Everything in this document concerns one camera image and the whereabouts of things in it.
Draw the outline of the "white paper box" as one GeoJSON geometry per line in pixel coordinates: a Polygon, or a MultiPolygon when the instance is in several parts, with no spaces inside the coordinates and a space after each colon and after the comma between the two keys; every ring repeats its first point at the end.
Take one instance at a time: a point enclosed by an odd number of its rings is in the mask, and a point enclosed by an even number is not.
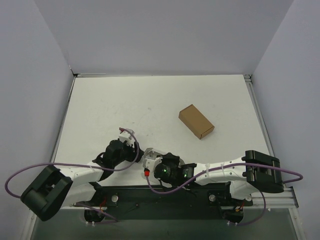
{"type": "MultiPolygon", "coordinates": [[[[143,154],[141,160],[143,161],[143,157],[147,157],[147,156],[150,156],[151,158],[162,157],[163,155],[165,155],[167,153],[170,153],[170,152],[164,152],[164,151],[155,149],[153,147],[149,147],[144,151],[144,154],[143,154]]],[[[181,165],[184,165],[184,164],[185,164],[185,162],[180,158],[178,167],[180,167],[181,165]]]]}

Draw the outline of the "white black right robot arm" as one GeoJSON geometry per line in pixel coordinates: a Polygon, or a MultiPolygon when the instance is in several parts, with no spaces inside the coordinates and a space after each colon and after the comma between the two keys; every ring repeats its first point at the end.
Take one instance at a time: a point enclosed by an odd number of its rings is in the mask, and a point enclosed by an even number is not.
{"type": "Polygon", "coordinates": [[[235,160],[206,164],[183,164],[178,156],[167,153],[157,156],[150,175],[172,187],[229,183],[230,197],[244,200],[258,191],[282,193],[282,175],[273,169],[279,167],[278,158],[255,150],[247,150],[235,160]]]}

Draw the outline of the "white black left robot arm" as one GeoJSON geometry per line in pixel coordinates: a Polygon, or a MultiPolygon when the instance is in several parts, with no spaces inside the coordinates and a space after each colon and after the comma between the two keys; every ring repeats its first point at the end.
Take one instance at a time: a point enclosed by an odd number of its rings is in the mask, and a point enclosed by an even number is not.
{"type": "Polygon", "coordinates": [[[46,166],[22,193],[20,200],[42,221],[51,219],[66,206],[103,199],[100,181],[117,172],[124,161],[138,163],[144,151],[137,142],[112,140],[106,150],[88,164],[52,163],[46,166]]]}

